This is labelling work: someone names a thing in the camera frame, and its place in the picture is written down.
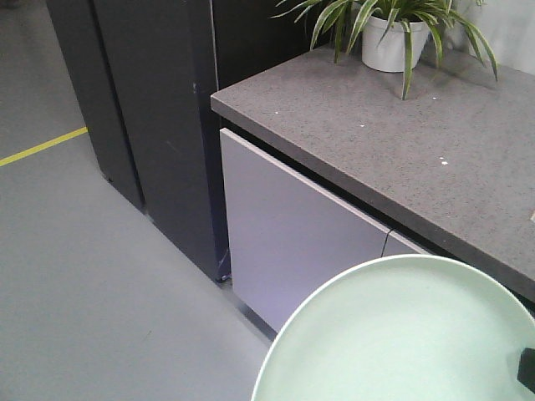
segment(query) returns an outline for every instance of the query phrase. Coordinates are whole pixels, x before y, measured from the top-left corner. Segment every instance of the potted plant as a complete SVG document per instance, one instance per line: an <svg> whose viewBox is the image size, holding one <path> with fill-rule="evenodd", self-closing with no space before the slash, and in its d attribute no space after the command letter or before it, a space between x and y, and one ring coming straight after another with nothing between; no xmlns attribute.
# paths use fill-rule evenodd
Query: potted plant
<svg viewBox="0 0 535 401"><path fill-rule="evenodd" d="M474 0L478 6L483 0ZM282 0L277 6L287 3ZM459 23L466 33L477 59L485 65L482 48L491 61L497 80L497 62L488 41L473 23L456 10L455 0L304 0L285 13L301 11L296 22L316 5L323 6L314 26L310 48L321 33L334 29L334 62L336 63L347 33L346 53L354 47L363 33L363 62L385 72L403 72L402 99L407 99L412 69L420 58L429 33L436 51L436 66L441 65L442 42L446 28ZM354 6L358 8L354 21Z"/></svg>

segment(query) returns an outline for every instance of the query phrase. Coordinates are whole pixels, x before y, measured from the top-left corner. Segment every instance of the gray floor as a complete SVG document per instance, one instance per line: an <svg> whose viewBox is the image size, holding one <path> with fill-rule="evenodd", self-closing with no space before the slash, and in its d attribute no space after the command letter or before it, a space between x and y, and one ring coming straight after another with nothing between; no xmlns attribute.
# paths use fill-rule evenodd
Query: gray floor
<svg viewBox="0 0 535 401"><path fill-rule="evenodd" d="M0 38L0 158L83 126L43 1ZM0 401L248 400L270 340L237 305L87 135L0 167Z"/></svg>

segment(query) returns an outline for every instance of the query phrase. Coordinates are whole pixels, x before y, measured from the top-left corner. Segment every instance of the spider plant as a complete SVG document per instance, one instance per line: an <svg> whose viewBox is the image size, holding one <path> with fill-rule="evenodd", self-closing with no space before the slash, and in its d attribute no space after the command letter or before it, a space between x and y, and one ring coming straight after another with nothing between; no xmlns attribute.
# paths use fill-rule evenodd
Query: spider plant
<svg viewBox="0 0 535 401"><path fill-rule="evenodd" d="M281 6L289 0L282 0L277 4ZM474 0L474 2L481 6L483 0ZM359 7L356 19L351 21L352 6L356 4ZM492 71L497 80L497 62L494 53L484 38L482 32L473 23L464 18L456 10L456 0L304 0L298 3L293 8L290 8L285 13L275 16L282 17L283 15L300 11L295 19L297 22L303 18L314 6L323 8L319 14L318 20L314 26L310 48L312 49L318 37L322 33L328 32L334 28L334 62L339 59L339 54L342 51L344 43L344 35L348 34L346 53L349 53L354 47L357 38L363 31L364 26L372 16L384 19L387 21L386 29L383 32L382 39L389 32L394 23L399 23L404 31L405 37L405 68L403 73L403 94L402 99L407 99L409 93L410 81L412 78L412 32L410 23L424 22L431 31L433 44L436 51L436 66L441 66L443 57L442 52L442 37L444 28L453 28L455 23L459 23L463 28L474 54L477 59L485 65L482 57L482 49L484 49L488 58L491 61Z"/></svg>

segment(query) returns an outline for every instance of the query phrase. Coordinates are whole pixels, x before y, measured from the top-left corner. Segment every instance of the plate rim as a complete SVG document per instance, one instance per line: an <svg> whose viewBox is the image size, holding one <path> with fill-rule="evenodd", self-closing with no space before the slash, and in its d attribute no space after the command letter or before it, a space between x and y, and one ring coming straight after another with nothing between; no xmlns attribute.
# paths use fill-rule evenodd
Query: plate rim
<svg viewBox="0 0 535 401"><path fill-rule="evenodd" d="M316 288L308 297L306 297L299 306L292 312L288 320L283 324L280 331L278 332L277 336L273 340L273 343L271 344L271 347L267 351L266 357L262 361L262 366L260 367L260 370L258 371L257 378L255 380L255 384L252 390L251 395L251 401L255 401L257 397L258 388L261 383L261 379L263 376L263 373L266 369L266 366L269 363L269 360L271 359L271 356L273 354L274 348L279 343L280 339L283 337L284 333L286 332L288 326L292 324L295 317L303 310L320 292L325 290L327 287L330 287L334 282L342 279L344 276L348 276L349 274L352 274L353 272L356 272L361 269L372 267L373 265L377 263L382 263L384 261L388 260L395 260L395 259L429 259L429 260L435 260L435 261L446 261L452 264L456 264L458 266L464 267L467 270L471 271L472 273L476 273L481 278L488 280L492 284L494 284L499 290L505 293L510 299L513 300L514 303L516 303L522 310L522 313L527 317L527 319L532 324L533 328L535 329L535 317L532 316L532 314L527 310L527 308L516 298L511 291L509 291L503 284L501 284L497 279L494 277L489 276L487 273L470 266L462 261L458 261L455 259L451 259L450 257L444 257L444 256L437 256L437 255L420 255L420 254L403 254L403 255L393 255L393 256L385 256L385 257L379 257L377 259L373 259L371 261L365 261L363 263L360 263L359 265L352 266L343 272L338 273L336 276L328 279L325 283L323 283L321 286Z"/></svg>

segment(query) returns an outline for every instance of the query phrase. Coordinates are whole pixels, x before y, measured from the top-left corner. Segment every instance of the light green plate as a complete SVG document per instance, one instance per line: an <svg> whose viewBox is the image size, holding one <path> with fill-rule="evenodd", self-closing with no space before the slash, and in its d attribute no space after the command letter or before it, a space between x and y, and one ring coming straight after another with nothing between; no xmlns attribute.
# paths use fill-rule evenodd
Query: light green plate
<svg viewBox="0 0 535 401"><path fill-rule="evenodd" d="M516 379L535 322L484 273L438 256L370 261L288 319L253 401L533 401Z"/></svg>

